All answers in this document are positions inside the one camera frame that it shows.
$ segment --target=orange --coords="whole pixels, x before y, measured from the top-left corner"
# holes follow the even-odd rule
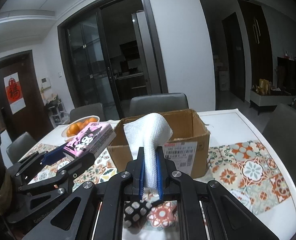
[[[98,122],[98,119],[97,119],[97,118],[94,118],[94,117],[92,117],[92,118],[90,118],[90,119],[89,119],[89,122]]]
[[[77,125],[78,125],[80,131],[84,128],[84,125],[82,122],[77,122]]]
[[[67,130],[67,137],[71,137],[72,136],[72,134],[71,134],[71,132],[70,132],[70,129],[68,129]]]
[[[80,132],[80,128],[76,123],[73,123],[72,125],[70,125],[69,130],[70,130],[70,133],[74,135],[77,135]]]
[[[89,120],[85,120],[83,123],[84,127],[86,127],[89,123],[90,123]]]

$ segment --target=brown door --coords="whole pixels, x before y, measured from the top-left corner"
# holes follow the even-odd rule
[[[238,0],[245,20],[252,61],[252,86],[259,79],[273,82],[273,57],[269,31],[261,6]]]
[[[237,14],[222,20],[226,38],[230,91],[245,101],[245,57]]]
[[[16,73],[19,83],[6,92],[4,78],[16,76]],[[21,99],[16,109],[10,106],[9,95],[14,100]],[[17,111],[23,106],[22,97],[25,107]],[[38,89],[31,52],[0,61],[0,109],[12,141],[26,131],[38,141],[53,129]]]

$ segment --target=cartoon character print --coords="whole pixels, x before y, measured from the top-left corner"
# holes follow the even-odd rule
[[[97,137],[97,135],[99,134],[100,130],[101,130],[102,127],[100,128],[97,128],[96,130],[94,131],[91,131],[90,128],[88,128],[88,130],[85,132],[85,134],[81,137],[81,139],[78,141],[76,141],[74,144],[73,144],[73,147],[77,150],[77,151],[80,151],[80,150],[83,150],[85,151],[85,147],[88,146],[94,138]]]

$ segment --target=pink tissue pack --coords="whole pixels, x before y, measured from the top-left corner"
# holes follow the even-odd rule
[[[96,159],[115,138],[115,131],[109,123],[91,122],[63,148],[69,159],[75,159],[84,152],[91,152]]]

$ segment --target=white table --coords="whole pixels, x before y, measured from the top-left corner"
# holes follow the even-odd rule
[[[282,173],[292,197],[274,206],[270,210],[259,214],[257,217],[273,231],[280,240],[289,240],[296,232],[296,187],[276,152],[256,127],[243,116],[238,109],[199,112],[198,115],[211,132],[209,147],[231,145],[250,140],[260,140],[266,147]],[[112,127],[115,127],[119,121],[110,120],[108,122]],[[61,137],[61,133],[66,127],[66,125],[56,127],[46,135],[40,143],[57,146],[62,145],[65,141]]]

